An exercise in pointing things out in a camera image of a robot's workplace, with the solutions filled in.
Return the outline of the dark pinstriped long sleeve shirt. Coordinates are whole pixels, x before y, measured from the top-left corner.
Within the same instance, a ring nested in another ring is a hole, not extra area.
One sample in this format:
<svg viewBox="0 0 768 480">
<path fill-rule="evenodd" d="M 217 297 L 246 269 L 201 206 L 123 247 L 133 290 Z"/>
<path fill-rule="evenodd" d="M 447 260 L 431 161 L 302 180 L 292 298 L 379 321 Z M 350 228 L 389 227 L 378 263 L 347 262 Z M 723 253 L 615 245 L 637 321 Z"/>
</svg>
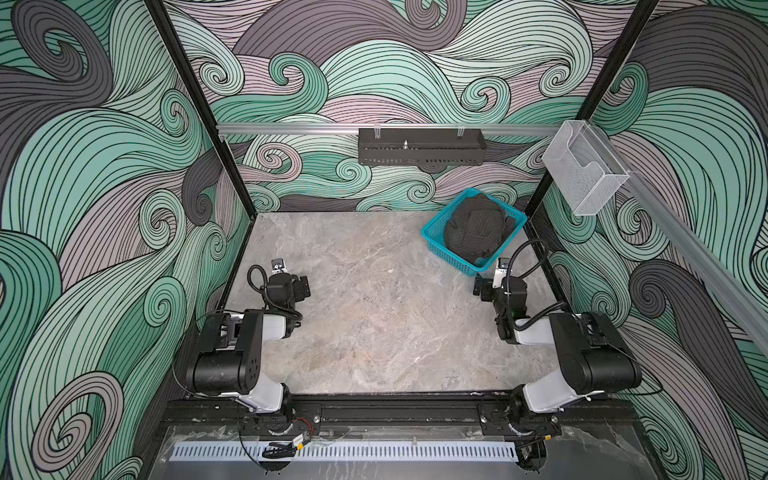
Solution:
<svg viewBox="0 0 768 480">
<path fill-rule="evenodd" d="M 446 247 L 463 260 L 479 265 L 510 237 L 517 220 L 486 194 L 464 199 L 444 229 Z"/>
</svg>

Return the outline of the teal plastic basket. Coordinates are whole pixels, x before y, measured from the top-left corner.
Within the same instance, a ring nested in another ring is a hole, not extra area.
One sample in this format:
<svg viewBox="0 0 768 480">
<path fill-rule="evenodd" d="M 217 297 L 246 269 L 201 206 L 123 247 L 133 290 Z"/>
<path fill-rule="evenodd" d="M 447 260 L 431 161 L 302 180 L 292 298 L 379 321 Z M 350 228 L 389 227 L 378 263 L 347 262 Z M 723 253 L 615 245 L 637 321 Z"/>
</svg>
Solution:
<svg viewBox="0 0 768 480">
<path fill-rule="evenodd" d="M 494 262 L 500 257 L 501 253 L 503 253 L 504 249 L 507 248 L 507 246 L 511 243 L 511 241 L 514 239 L 514 237 L 522 230 L 523 226 L 527 223 L 528 217 L 517 208 L 508 205 L 504 202 L 501 202 L 497 200 L 496 198 L 487 195 L 488 197 L 491 197 L 496 203 L 498 203 L 502 208 L 504 208 L 510 216 L 513 216 L 517 220 L 517 225 L 513 233 L 510 235 L 510 237 L 504 242 L 504 244 L 485 262 L 474 265 L 471 264 L 453 252 L 451 252 L 445 245 L 444 242 L 444 229 L 446 226 L 446 223 L 451 218 L 453 212 L 456 210 L 458 205 L 467 197 L 476 196 L 479 194 L 485 194 L 484 192 L 469 188 L 465 190 L 463 193 L 461 193 L 458 197 L 456 197 L 451 203 L 449 203 L 448 206 L 443 208 L 432 220 L 430 220 L 421 230 L 421 235 L 424 238 L 424 240 L 427 243 L 427 246 L 431 253 L 435 254 L 440 259 L 444 260 L 457 270 L 459 270 L 461 273 L 468 275 L 468 276 L 474 276 L 479 273 L 483 273 L 490 269 Z"/>
</svg>

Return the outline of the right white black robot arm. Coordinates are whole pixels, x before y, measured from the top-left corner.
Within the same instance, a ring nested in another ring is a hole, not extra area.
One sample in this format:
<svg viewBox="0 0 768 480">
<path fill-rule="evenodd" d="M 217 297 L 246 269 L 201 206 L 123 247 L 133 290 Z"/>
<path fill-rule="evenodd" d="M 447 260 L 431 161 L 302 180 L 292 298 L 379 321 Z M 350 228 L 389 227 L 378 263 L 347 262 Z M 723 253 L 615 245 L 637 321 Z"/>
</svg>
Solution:
<svg viewBox="0 0 768 480">
<path fill-rule="evenodd" d="M 494 276 L 475 276 L 473 294 L 490 303 L 499 338 L 512 345 L 552 346 L 558 367 L 543 377 L 518 386 L 508 415 L 514 420 L 553 414 L 580 400 L 638 387 L 642 366 L 612 321 L 603 313 L 572 313 L 557 301 L 530 315 L 526 278 L 543 266 L 538 261 L 522 273 L 514 271 L 518 256 L 528 246 L 549 253 L 541 238 L 525 241 L 508 258 L 497 260 Z"/>
</svg>

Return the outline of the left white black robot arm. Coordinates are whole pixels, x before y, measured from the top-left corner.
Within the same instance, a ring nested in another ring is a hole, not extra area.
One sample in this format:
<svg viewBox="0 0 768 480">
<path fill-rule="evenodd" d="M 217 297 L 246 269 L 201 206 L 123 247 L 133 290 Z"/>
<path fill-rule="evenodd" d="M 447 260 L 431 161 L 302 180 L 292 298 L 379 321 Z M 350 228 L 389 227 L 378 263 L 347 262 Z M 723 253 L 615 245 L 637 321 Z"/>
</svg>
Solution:
<svg viewBox="0 0 768 480">
<path fill-rule="evenodd" d="M 281 258 L 273 259 L 269 269 L 250 266 L 246 280 L 264 306 L 206 315 L 184 387 L 196 397 L 233 400 L 255 414 L 286 415 L 289 388 L 262 372 L 262 349 L 302 325 L 296 305 L 311 296 L 309 281 L 289 273 Z"/>
</svg>

